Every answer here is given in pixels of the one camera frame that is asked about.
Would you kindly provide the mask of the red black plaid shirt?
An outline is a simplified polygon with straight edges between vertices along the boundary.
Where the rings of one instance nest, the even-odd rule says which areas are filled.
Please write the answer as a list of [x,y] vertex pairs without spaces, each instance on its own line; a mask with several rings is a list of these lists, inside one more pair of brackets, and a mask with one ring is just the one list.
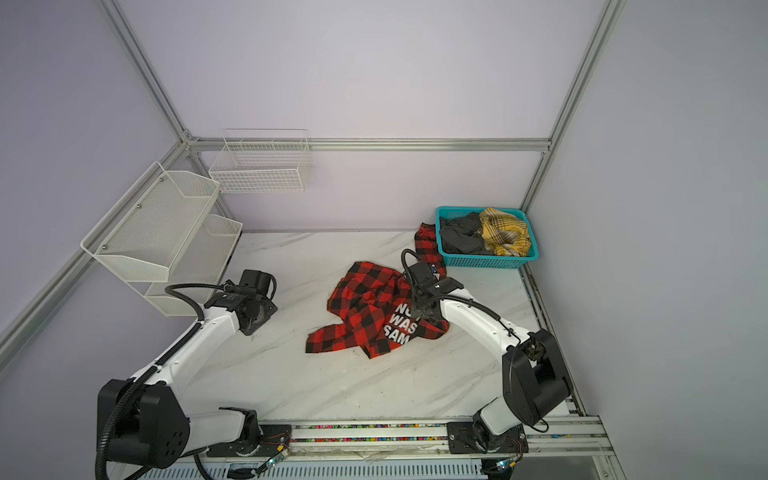
[[427,320],[411,312],[412,288],[404,273],[371,261],[357,261],[338,281],[327,311],[341,322],[307,337],[305,352],[330,353],[359,348],[369,359],[381,357],[422,338],[448,333],[446,320]]

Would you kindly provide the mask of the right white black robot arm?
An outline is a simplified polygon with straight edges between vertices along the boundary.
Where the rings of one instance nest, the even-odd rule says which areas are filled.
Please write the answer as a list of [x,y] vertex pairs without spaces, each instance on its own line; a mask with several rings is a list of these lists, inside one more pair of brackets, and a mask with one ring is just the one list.
[[491,453],[534,428],[573,393],[557,339],[530,331],[479,302],[452,277],[440,278],[423,261],[403,265],[411,288],[412,312],[431,323],[447,321],[470,335],[500,363],[501,394],[474,415],[469,447]]

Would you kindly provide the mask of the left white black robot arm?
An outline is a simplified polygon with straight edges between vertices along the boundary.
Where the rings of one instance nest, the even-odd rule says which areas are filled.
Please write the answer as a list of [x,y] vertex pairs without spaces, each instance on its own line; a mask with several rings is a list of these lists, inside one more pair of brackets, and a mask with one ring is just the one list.
[[213,296],[200,304],[186,290],[195,283],[168,285],[171,297],[192,307],[193,324],[163,353],[127,379],[112,379],[97,397],[94,475],[108,476],[109,463],[137,466],[137,479],[178,459],[198,459],[210,447],[227,445],[239,456],[256,453],[264,434],[254,410],[217,407],[188,414],[181,400],[193,377],[228,339],[249,336],[278,310],[277,280],[246,270],[239,282],[209,285]]

